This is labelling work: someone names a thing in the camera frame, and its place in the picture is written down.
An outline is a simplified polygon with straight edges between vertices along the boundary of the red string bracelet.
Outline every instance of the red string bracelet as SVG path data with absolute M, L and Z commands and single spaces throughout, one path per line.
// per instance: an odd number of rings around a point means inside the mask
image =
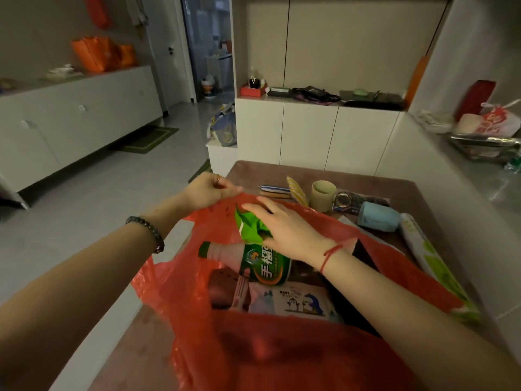
M 343 248 L 344 246 L 342 244 L 338 244 L 336 246 L 334 246 L 333 248 L 330 248 L 329 250 L 327 250 L 325 253 L 324 253 L 324 256 L 326 257 L 326 259 L 324 259 L 324 262 L 322 263 L 322 267 L 320 268 L 320 274 L 323 275 L 323 270 L 324 270 L 324 266 L 326 266 L 326 263 L 328 261 L 328 259 L 336 252 L 338 251 L 339 249 Z

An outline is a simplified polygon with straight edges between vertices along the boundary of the bracelet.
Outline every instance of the bracelet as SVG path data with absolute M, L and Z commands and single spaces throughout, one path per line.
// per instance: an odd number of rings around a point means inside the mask
M 325 253 L 324 253 L 324 256 L 326 257 L 326 259 L 324 259 L 324 262 L 322 263 L 322 267 L 320 268 L 320 274 L 322 274 L 323 276 L 323 270 L 324 270 L 324 266 L 326 266 L 326 263 L 327 261 L 329 260 L 329 258 L 336 252 L 338 251 L 339 249 L 343 248 L 344 246 L 342 244 L 338 244 L 336 246 L 334 246 L 333 248 L 330 248 L 329 250 L 327 250 Z
M 154 254 L 159 254 L 160 252 L 163 252 L 163 250 L 165 249 L 165 241 L 163 240 L 163 237 L 161 237 L 161 234 L 157 231 L 157 229 L 150 224 L 150 222 L 140 217 L 128 217 L 127 221 L 125 222 L 125 225 L 131 222 L 140 223 L 144 227 L 148 228 L 150 232 L 152 232 L 152 235 L 154 239 L 156 239 L 157 243 L 157 248 L 154 250 Z

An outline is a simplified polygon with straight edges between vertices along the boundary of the forearm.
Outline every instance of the forearm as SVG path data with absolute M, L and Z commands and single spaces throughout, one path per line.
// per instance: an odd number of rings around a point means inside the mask
M 517 389 L 520 369 L 504 352 L 345 251 L 324 276 L 430 389 Z
M 189 210 L 173 197 L 143 215 L 163 238 Z M 78 252 L 19 291 L 0 308 L 3 384 L 47 389 L 95 324 L 153 253 L 156 241 L 129 223 Z M 46 379 L 38 375 L 45 374 Z

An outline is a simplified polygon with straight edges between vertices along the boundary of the white plastic bag with red print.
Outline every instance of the white plastic bag with red print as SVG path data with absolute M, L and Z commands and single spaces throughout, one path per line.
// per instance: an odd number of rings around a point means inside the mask
M 492 107 L 492 111 L 481 115 L 481 123 L 476 128 L 476 133 L 495 137 L 512 137 L 521 126 L 521 119 L 507 110 L 521 99 L 517 99 L 505 106 L 481 103 L 482 107 Z

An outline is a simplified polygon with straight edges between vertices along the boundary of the person's left hand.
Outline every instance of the person's left hand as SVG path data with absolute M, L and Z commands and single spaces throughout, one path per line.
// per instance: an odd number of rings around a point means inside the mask
M 223 176 L 205 171 L 196 177 L 181 193 L 190 212 L 204 209 L 226 197 L 233 197 L 242 192 Z

